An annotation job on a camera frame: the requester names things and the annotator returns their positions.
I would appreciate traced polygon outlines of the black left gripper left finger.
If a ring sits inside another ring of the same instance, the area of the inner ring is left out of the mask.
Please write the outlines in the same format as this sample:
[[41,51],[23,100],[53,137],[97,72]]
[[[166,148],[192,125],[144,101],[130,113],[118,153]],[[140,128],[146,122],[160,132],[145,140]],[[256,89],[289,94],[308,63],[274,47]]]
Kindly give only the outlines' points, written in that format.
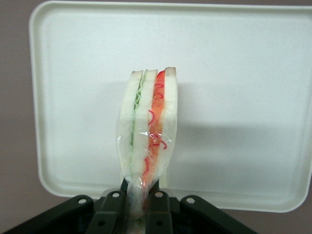
[[124,226],[128,182],[124,179],[119,189],[102,193],[94,204],[94,214],[87,228],[88,234],[121,234]]

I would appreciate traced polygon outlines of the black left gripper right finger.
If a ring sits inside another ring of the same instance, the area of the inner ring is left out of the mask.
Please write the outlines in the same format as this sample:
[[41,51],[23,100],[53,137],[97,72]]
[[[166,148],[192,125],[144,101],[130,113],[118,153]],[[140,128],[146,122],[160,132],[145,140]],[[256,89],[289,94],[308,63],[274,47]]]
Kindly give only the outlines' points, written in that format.
[[173,234],[170,197],[157,181],[149,191],[146,234]]

